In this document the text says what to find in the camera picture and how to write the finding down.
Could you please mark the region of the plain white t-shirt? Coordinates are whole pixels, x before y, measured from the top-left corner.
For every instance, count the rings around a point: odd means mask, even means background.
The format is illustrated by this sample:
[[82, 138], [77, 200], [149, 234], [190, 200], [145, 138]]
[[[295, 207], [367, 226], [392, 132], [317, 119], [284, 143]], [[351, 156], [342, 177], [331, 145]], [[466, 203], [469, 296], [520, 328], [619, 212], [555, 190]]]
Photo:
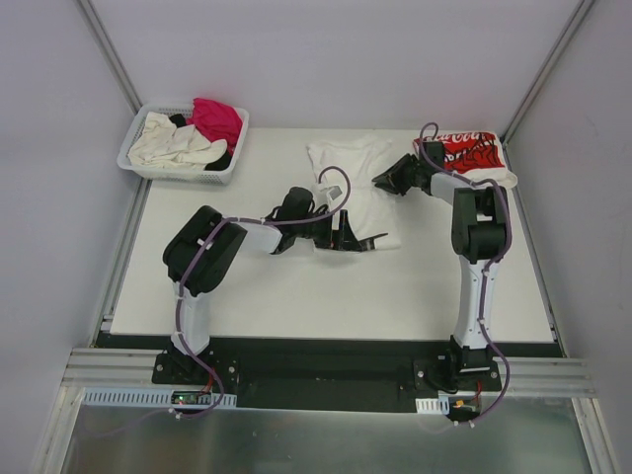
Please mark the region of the plain white t-shirt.
[[307, 153], [320, 188], [338, 187], [350, 193], [344, 210], [359, 243], [370, 250], [401, 247], [395, 216], [395, 197], [379, 189], [373, 179], [395, 163], [391, 142], [375, 135], [348, 141], [319, 140]]

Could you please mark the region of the aluminium frame post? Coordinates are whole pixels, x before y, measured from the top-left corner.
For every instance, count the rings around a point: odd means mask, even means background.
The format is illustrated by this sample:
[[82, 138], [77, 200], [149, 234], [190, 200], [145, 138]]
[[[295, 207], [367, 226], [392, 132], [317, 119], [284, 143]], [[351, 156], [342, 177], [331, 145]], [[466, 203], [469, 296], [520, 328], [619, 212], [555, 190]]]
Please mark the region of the aluminium frame post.
[[554, 73], [557, 65], [562, 60], [565, 52], [574, 41], [596, 4], [596, 0], [582, 0], [576, 3], [562, 31], [554, 41], [516, 111], [512, 115], [509, 124], [501, 134], [501, 142], [503, 144], [508, 144], [516, 134], [519, 126], [537, 101], [549, 78]]
[[142, 107], [142, 102], [94, 3], [90, 0], [76, 0], [74, 4], [90, 31], [102, 57], [114, 75], [123, 97], [129, 107], [137, 113]]

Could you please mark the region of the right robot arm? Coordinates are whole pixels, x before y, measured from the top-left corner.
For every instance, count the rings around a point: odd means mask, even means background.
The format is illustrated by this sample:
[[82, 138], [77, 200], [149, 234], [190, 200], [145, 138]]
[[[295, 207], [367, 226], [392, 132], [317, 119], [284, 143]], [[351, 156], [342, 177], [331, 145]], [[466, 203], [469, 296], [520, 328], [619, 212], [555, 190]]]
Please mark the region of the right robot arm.
[[461, 270], [457, 323], [446, 355], [424, 370], [425, 382], [455, 393], [495, 369], [491, 310], [500, 262], [513, 242], [506, 190], [495, 180], [474, 181], [444, 165], [444, 146], [424, 141], [417, 155], [407, 154], [372, 183], [403, 196], [418, 188], [452, 209], [450, 241]]

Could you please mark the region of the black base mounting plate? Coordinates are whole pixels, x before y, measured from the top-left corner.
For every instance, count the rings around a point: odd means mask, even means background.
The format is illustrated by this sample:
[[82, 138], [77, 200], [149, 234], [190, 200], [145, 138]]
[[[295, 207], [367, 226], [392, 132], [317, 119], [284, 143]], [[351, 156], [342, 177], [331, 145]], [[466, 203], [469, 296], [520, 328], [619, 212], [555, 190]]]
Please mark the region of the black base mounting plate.
[[214, 338], [197, 357], [169, 344], [152, 381], [225, 392], [240, 408], [411, 413], [440, 394], [497, 394], [491, 350], [454, 342]]

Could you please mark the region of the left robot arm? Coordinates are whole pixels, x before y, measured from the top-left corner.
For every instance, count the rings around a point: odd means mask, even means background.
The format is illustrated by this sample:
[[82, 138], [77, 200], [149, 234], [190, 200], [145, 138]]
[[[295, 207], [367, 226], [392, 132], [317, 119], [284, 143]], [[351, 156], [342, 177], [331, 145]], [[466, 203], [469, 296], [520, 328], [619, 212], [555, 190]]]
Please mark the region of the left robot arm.
[[296, 239], [312, 241], [318, 249], [365, 252], [381, 237], [361, 237], [351, 223], [351, 200], [338, 187], [326, 192], [340, 198], [332, 207], [316, 204], [313, 194], [292, 187], [282, 203], [262, 219], [226, 217], [202, 206], [168, 244], [163, 253], [175, 296], [175, 329], [162, 363], [164, 372], [197, 384], [208, 375], [210, 335], [209, 296], [226, 277], [238, 252], [251, 249], [270, 255], [288, 250]]

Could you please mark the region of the Coca-Cola print t-shirt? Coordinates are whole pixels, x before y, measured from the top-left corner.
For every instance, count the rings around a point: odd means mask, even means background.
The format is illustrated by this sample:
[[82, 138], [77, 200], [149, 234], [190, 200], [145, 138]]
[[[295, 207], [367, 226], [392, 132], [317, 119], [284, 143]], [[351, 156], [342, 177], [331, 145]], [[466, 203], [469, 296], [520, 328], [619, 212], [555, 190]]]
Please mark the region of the Coca-Cola print t-shirt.
[[440, 132], [435, 138], [424, 137], [424, 148], [436, 161], [427, 142], [443, 145], [443, 164], [447, 173], [458, 173], [473, 182], [492, 179], [510, 190], [517, 186], [517, 176], [507, 166], [498, 136], [491, 131]]

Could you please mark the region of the aluminium extrusion rail right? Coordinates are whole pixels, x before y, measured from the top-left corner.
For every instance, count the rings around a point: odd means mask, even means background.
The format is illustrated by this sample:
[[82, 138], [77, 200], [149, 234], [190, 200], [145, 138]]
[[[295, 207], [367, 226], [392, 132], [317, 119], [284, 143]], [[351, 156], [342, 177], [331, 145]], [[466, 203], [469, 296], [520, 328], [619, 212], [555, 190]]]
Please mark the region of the aluminium extrusion rail right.
[[594, 398], [596, 389], [583, 359], [510, 357], [507, 394], [524, 398]]

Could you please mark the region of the cream shirt in basket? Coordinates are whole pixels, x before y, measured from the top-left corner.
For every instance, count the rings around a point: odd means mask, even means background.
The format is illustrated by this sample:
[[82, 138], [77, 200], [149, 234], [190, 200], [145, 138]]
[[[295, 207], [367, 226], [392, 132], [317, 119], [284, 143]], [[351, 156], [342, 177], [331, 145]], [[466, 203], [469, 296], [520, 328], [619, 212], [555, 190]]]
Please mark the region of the cream shirt in basket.
[[137, 167], [203, 171], [203, 164], [218, 158], [225, 147], [225, 140], [211, 142], [192, 124], [177, 128], [168, 116], [149, 112], [127, 158]]

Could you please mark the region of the aluminium extrusion rail left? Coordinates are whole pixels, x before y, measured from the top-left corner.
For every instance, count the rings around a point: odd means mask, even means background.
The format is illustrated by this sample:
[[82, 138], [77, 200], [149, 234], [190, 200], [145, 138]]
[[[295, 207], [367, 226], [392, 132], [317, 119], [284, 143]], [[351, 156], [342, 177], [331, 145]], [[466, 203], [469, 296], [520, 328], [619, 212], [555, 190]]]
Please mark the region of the aluminium extrusion rail left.
[[75, 349], [71, 352], [63, 376], [63, 386], [75, 387], [146, 387], [151, 378], [155, 350]]

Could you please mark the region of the aluminium frame post right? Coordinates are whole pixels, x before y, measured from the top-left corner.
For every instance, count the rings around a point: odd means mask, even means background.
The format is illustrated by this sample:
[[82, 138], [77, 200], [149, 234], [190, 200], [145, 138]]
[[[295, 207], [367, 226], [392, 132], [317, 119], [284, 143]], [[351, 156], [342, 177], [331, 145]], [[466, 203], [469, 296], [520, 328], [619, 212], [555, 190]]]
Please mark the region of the aluminium frame post right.
[[574, 41], [596, 4], [596, 0], [582, 0], [576, 3], [562, 31], [554, 41], [516, 111], [512, 115], [509, 124], [501, 134], [501, 142], [503, 144], [508, 144], [516, 134], [519, 126], [537, 101], [549, 78], [554, 73], [557, 65], [562, 60], [565, 52]]

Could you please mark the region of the white plastic laundry basket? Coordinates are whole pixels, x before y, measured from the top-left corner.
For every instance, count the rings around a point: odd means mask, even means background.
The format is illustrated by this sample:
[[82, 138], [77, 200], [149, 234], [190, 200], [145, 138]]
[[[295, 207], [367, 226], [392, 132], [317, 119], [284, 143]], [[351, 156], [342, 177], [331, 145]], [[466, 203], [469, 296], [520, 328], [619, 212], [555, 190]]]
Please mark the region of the white plastic laundry basket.
[[143, 106], [120, 147], [117, 163], [148, 180], [226, 185], [243, 148], [249, 113], [232, 108], [239, 132], [231, 137], [202, 128], [194, 103]]

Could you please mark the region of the pink garment in basket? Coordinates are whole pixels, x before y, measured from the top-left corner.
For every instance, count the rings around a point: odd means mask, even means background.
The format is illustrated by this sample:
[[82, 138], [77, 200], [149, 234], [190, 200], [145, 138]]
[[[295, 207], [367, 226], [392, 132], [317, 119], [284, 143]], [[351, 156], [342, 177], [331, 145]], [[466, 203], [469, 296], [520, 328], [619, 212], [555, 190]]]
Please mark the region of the pink garment in basket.
[[237, 145], [243, 120], [231, 106], [204, 98], [195, 98], [192, 115], [187, 124], [192, 124], [211, 142], [225, 140], [229, 149]]

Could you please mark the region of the aluminium extrusion rail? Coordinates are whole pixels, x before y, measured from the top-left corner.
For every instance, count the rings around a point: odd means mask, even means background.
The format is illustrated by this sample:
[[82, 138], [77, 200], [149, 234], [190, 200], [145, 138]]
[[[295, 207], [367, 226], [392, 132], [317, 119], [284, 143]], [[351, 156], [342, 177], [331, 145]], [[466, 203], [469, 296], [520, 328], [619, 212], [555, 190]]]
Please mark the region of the aluminium extrusion rail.
[[524, 398], [594, 398], [596, 389], [583, 359], [510, 357], [507, 394]]
[[63, 386], [75, 387], [146, 387], [151, 378], [155, 350], [75, 349], [71, 352], [63, 376]]

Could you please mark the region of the black garment in basket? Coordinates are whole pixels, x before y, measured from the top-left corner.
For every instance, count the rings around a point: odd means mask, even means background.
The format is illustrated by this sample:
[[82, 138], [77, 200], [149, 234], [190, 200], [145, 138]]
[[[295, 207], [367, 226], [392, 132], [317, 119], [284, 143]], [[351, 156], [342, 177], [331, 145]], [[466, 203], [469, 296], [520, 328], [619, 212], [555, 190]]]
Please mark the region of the black garment in basket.
[[[181, 114], [175, 114], [169, 116], [169, 120], [177, 127], [184, 127], [187, 125], [186, 118]], [[223, 153], [213, 161], [209, 161], [203, 164], [205, 171], [223, 171], [228, 168], [232, 160], [231, 151], [228, 147], [225, 147]]]

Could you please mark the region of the aluminium frame post left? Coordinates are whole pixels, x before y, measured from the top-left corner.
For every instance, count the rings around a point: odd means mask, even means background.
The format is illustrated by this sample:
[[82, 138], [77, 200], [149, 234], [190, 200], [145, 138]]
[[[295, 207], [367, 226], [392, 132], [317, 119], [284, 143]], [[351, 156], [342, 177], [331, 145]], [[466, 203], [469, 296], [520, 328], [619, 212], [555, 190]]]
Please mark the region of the aluminium frame post left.
[[90, 0], [76, 0], [74, 4], [90, 31], [102, 57], [114, 75], [123, 97], [129, 107], [137, 113], [142, 107], [142, 102], [94, 3]]

